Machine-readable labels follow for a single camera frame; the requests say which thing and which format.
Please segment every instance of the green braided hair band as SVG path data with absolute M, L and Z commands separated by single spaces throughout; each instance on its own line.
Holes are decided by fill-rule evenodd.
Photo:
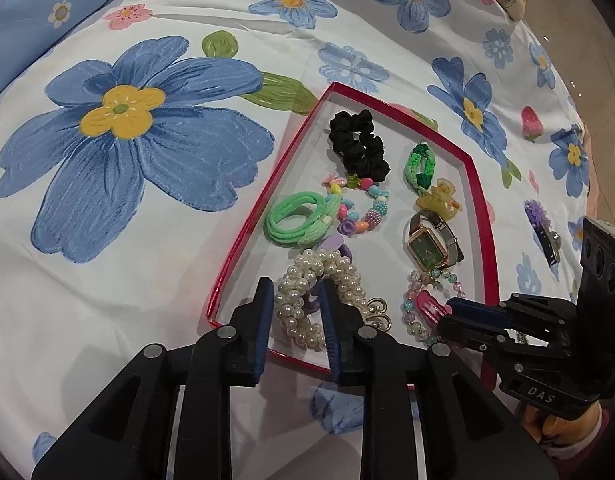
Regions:
M 416 173 L 421 163 L 423 163 L 422 173 Z M 425 193 L 431 186 L 431 178 L 434 176 L 434 167 L 436 166 L 436 157 L 431 148 L 425 142 L 419 142 L 412 153 L 410 153 L 407 163 L 405 164 L 404 173 L 405 180 L 414 187 L 418 193 Z
M 293 229 L 284 230 L 278 224 L 292 215 L 300 206 L 315 204 L 316 209 L 305 222 Z M 270 210 L 265 219 L 268 237 L 280 245 L 297 244 L 301 247 L 313 247 L 326 234 L 341 205 L 341 196 L 334 195 L 328 202 L 325 198 L 312 191 L 302 191 L 281 200 Z

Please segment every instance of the black scrunchie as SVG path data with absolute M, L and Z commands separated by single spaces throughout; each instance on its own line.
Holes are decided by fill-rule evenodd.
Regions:
M 383 141 L 372 134 L 373 131 L 374 124 L 369 110 L 352 116 L 347 112 L 338 112 L 330 121 L 332 148 L 343 159 L 347 173 L 383 182 L 389 173 L 389 164 L 383 160 Z M 354 138 L 353 132 L 359 133 L 358 140 Z

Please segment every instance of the yellow flower center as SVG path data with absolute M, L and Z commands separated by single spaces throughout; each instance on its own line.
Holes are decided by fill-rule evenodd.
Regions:
M 165 92 L 159 88 L 115 86 L 103 96 L 102 106 L 94 108 L 81 119 L 81 133 L 98 137 L 111 130 L 119 139 L 136 139 L 152 126 L 149 110 L 165 102 Z
M 303 0 L 281 0 L 281 2 L 283 2 L 284 6 L 292 8 L 303 5 Z
M 576 144 L 567 147 L 567 160 L 575 166 L 581 165 L 581 149 Z
M 65 19 L 65 17 L 67 16 L 68 12 L 69 12 L 69 10 L 67 9 L 67 7 L 65 7 L 64 5 L 61 5 L 60 7 L 58 7 L 56 9 L 56 12 L 54 13 L 54 17 L 59 22 L 62 22 Z
M 474 106 L 474 103 L 467 97 L 463 97 L 463 111 L 465 117 L 478 130 L 480 134 L 483 132 L 483 112 Z

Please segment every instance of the tile floor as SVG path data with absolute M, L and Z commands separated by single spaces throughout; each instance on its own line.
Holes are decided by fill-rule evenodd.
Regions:
M 591 0 L 527 0 L 525 20 L 543 38 L 588 127 L 597 216 L 615 224 L 615 39 Z

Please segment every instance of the watch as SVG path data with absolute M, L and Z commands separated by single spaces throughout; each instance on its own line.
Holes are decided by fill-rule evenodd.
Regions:
M 429 227 L 424 227 L 421 219 L 431 222 L 445 242 L 445 247 Z M 446 269 L 461 262 L 464 258 L 452 229 L 438 213 L 429 209 L 421 209 L 410 220 L 410 233 L 406 240 L 407 246 L 421 266 L 421 269 Z

